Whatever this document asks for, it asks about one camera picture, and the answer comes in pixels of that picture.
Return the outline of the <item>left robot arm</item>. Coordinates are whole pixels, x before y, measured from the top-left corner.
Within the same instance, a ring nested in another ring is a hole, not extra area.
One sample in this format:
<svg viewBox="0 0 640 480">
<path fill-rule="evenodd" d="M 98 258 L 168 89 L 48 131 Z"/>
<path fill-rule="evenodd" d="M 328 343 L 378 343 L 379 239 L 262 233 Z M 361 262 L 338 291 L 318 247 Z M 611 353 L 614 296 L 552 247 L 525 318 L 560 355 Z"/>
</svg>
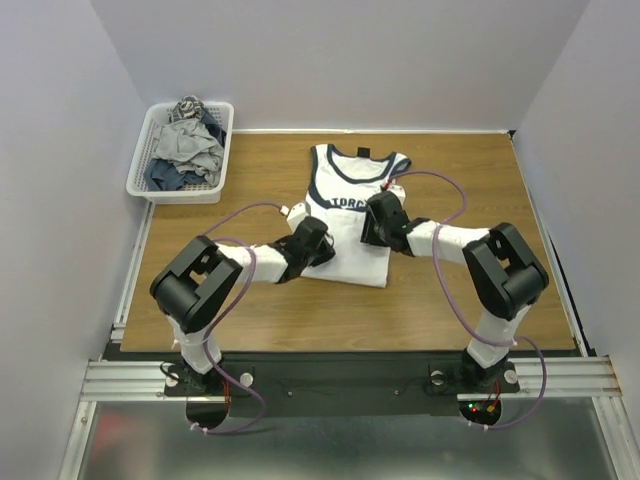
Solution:
<svg viewBox="0 0 640 480">
<path fill-rule="evenodd" d="M 174 376 L 199 393 L 222 382 L 222 354 L 213 329 L 239 303 L 251 284 L 284 284 L 335 256 L 329 228 L 307 216 L 292 233 L 272 243 L 232 246 L 195 237 L 153 280 L 150 294 L 173 330 L 183 366 Z"/>
</svg>

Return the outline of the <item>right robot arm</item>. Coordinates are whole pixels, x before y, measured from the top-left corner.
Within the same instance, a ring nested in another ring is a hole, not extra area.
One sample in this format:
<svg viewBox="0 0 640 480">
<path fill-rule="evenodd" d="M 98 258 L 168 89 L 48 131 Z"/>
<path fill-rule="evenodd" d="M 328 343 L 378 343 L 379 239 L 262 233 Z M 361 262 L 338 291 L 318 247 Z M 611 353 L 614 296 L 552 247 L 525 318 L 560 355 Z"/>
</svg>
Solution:
<svg viewBox="0 0 640 480">
<path fill-rule="evenodd" d="M 462 228 L 427 218 L 411 220 L 390 191 L 366 202 L 361 241 L 384 246 L 410 257 L 430 257 L 445 297 L 471 341 L 455 368 L 460 381 L 482 390 L 504 370 L 516 332 L 531 307 L 549 285 L 549 276 L 532 249 L 510 223 L 495 227 Z M 466 320 L 445 286 L 440 262 L 468 269 L 483 307 L 478 325 Z"/>
</svg>

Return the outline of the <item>white printed tank top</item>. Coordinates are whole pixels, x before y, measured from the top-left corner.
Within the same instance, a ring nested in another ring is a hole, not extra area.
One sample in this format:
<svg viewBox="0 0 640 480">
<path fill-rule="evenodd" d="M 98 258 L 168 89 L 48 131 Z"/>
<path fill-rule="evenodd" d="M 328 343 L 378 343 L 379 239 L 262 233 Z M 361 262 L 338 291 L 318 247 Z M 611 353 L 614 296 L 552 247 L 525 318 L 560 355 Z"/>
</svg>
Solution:
<svg viewBox="0 0 640 480">
<path fill-rule="evenodd" d="M 397 152 L 382 159 L 372 159 L 366 151 L 348 156 L 333 144 L 313 146 L 311 159 L 305 202 L 311 215 L 328 226 L 335 256 L 319 266 L 306 268 L 302 275 L 315 280 L 384 288 L 391 250 L 361 241 L 366 201 L 379 193 L 390 178 L 408 171 L 412 161 Z"/>
</svg>

